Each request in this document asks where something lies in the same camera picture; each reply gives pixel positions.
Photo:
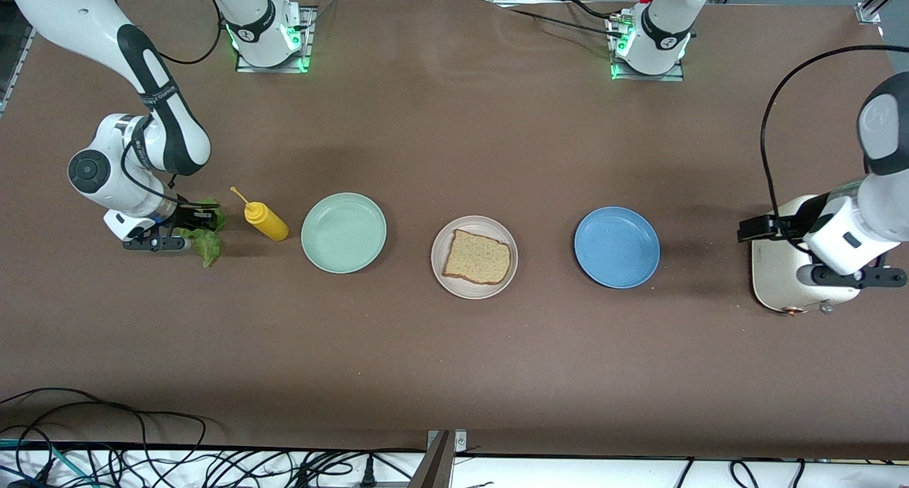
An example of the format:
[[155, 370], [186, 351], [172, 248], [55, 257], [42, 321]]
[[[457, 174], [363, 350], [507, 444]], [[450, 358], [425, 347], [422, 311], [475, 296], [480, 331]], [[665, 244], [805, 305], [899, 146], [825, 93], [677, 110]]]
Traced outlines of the green lettuce leaf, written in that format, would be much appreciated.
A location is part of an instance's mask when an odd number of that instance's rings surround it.
[[178, 214], [175, 216], [175, 221], [173, 222], [172, 231], [173, 236], [184, 237], [189, 239], [192, 242], [192, 248], [195, 252], [202, 258], [202, 265], [205, 268], [211, 267], [217, 259], [220, 257], [223, 249], [223, 241], [219, 236], [221, 229], [224, 229], [225, 226], [225, 216], [220, 209], [220, 202], [217, 199], [202, 199], [198, 201], [200, 205], [218, 205], [219, 210], [217, 212], [217, 231], [216, 232], [202, 232], [198, 230], [197, 232], [192, 232], [190, 234], [178, 234], [178, 223], [184, 222], [185, 220], [214, 220], [214, 219], [178, 219]]

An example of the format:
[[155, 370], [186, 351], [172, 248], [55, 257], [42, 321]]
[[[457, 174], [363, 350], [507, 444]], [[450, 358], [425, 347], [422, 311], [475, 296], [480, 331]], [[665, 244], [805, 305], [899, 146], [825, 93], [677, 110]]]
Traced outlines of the brown bread slice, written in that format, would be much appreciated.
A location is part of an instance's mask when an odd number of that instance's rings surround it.
[[477, 285], [503, 282], [512, 268], [509, 245], [496, 239], [456, 229], [442, 275]]

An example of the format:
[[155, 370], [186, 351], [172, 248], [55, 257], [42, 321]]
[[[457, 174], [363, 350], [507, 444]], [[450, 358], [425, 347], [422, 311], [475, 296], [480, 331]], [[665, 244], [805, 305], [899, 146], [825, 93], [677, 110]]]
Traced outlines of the mint green plate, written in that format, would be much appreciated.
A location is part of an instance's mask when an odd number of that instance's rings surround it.
[[333, 274], [357, 272], [372, 264], [386, 238], [383, 210], [359, 193], [335, 193], [316, 203], [300, 233], [308, 261]]

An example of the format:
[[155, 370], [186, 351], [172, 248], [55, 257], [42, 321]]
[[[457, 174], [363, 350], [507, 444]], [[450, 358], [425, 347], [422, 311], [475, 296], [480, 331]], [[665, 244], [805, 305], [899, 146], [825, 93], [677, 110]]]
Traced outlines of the blue plate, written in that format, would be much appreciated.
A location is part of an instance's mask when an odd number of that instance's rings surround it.
[[652, 224], [626, 207], [589, 212], [577, 225], [572, 248], [591, 280], [619, 290], [644, 284], [661, 261], [661, 244]]

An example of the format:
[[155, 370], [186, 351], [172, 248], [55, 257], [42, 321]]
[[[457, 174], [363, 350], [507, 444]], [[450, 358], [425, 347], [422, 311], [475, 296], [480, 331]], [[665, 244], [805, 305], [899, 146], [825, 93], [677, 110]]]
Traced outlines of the beige plate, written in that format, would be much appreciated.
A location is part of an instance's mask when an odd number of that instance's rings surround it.
[[[489, 237], [494, 241], [503, 243], [508, 247], [511, 255], [509, 268], [502, 281], [497, 284], [477, 284], [464, 278], [448, 277], [444, 275], [444, 265], [451, 252], [451, 243], [454, 241], [455, 232], [463, 232]], [[513, 280], [518, 266], [518, 251], [514, 238], [508, 229], [494, 219], [483, 216], [467, 216], [452, 220], [440, 230], [432, 245], [430, 254], [432, 271], [436, 280], [449, 293], [462, 299], [480, 300], [493, 297], [506, 288]]]

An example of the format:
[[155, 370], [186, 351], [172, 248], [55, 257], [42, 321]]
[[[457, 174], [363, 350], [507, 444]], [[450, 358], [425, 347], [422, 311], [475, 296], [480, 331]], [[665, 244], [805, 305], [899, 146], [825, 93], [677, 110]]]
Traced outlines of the white toaster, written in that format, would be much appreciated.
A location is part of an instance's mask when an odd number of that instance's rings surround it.
[[796, 315], [832, 308], [853, 300], [860, 294], [855, 288], [807, 286], [796, 278], [796, 270], [805, 265], [822, 264], [804, 241], [753, 241], [752, 288], [756, 299], [766, 309]]

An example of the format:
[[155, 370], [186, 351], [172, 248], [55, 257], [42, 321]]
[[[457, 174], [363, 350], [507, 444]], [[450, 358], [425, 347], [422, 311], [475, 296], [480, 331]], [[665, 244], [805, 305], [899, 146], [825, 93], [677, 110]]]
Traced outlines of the yellow mustard squeeze bottle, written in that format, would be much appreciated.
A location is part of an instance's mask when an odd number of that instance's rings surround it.
[[247, 223], [273, 242], [287, 239], [290, 234], [289, 226], [269, 206], [261, 201], [247, 200], [234, 186], [230, 187], [230, 191], [243, 200], [244, 219]]

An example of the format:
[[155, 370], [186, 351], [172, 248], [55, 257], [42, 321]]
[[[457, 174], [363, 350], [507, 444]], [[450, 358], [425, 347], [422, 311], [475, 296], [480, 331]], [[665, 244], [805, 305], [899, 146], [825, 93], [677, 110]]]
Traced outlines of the grey metal beam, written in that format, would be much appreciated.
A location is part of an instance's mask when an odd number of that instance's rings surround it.
[[434, 430], [422, 461], [407, 488], [451, 488], [457, 452], [456, 430]]

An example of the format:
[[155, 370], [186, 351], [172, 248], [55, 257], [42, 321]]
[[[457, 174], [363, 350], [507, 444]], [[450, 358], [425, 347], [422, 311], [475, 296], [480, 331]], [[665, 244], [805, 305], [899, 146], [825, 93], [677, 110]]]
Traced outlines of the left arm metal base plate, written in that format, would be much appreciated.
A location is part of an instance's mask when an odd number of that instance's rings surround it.
[[634, 16], [614, 15], [604, 20], [606, 29], [616, 33], [609, 41], [611, 77], [627, 80], [678, 82], [684, 80], [682, 57], [691, 35], [653, 41], [636, 28]]

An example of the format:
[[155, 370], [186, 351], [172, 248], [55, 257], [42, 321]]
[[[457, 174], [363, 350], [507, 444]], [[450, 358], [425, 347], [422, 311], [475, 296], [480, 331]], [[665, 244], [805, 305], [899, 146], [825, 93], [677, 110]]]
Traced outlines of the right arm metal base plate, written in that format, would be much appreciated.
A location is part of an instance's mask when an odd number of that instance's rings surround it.
[[317, 9], [285, 0], [272, 23], [258, 34], [227, 26], [236, 51], [236, 71], [305, 74], [315, 41]]

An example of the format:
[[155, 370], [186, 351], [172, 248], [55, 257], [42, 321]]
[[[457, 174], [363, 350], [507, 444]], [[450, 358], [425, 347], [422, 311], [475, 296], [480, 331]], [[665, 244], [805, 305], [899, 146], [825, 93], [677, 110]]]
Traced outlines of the metal corner bracket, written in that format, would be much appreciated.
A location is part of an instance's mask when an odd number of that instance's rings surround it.
[[[467, 451], [468, 442], [467, 442], [467, 430], [456, 429], [451, 430], [452, 436], [454, 436], [454, 451], [456, 453], [462, 453]], [[434, 439], [438, 433], [441, 433], [441, 430], [429, 430], [428, 431], [428, 449], [434, 442]]]

